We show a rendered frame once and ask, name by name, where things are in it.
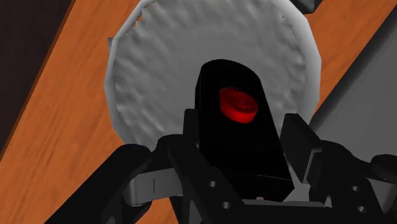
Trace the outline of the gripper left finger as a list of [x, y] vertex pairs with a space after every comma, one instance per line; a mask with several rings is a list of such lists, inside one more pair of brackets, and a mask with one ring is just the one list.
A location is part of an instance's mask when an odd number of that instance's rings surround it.
[[[157, 146], [181, 183], [183, 197], [176, 209], [181, 224], [244, 224], [243, 201], [186, 136], [161, 137]], [[118, 147], [45, 224], [136, 224], [151, 202], [132, 207], [123, 193], [133, 178], [154, 164], [153, 158], [145, 146]]]

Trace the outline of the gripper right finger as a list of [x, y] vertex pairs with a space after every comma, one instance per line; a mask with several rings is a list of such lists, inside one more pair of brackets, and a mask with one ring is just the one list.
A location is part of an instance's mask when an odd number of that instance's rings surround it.
[[320, 139], [298, 114], [288, 113], [280, 135], [287, 161], [309, 200], [331, 207], [315, 213], [321, 224], [397, 224], [397, 156], [370, 162], [338, 143]]

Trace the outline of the black device with red button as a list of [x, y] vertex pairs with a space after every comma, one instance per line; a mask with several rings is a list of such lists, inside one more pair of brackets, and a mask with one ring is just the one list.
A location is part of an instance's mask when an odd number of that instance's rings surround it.
[[195, 88], [199, 149], [242, 199], [282, 202], [294, 189], [261, 81], [250, 68], [216, 59]]

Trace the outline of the grey flat box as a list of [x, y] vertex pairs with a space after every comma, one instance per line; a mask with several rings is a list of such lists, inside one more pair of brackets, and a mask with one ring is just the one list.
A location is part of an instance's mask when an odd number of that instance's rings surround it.
[[356, 157], [397, 155], [397, 14], [390, 14], [318, 111], [310, 127]]

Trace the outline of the white round plate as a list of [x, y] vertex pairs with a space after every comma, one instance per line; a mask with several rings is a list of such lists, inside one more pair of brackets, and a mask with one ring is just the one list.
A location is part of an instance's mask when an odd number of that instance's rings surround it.
[[276, 129], [286, 113], [310, 122], [319, 102], [321, 56], [291, 0], [140, 0], [109, 40], [104, 91], [123, 143], [153, 150], [183, 129], [200, 68], [228, 59], [254, 71]]

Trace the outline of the wooden table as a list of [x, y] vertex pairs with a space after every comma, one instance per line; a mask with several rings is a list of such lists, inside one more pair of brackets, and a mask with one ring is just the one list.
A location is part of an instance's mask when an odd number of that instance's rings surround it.
[[[107, 39], [138, 0], [75, 0], [0, 160], [0, 224], [43, 224], [117, 148], [104, 96]], [[322, 59], [321, 99], [397, 0], [323, 0], [307, 16]]]

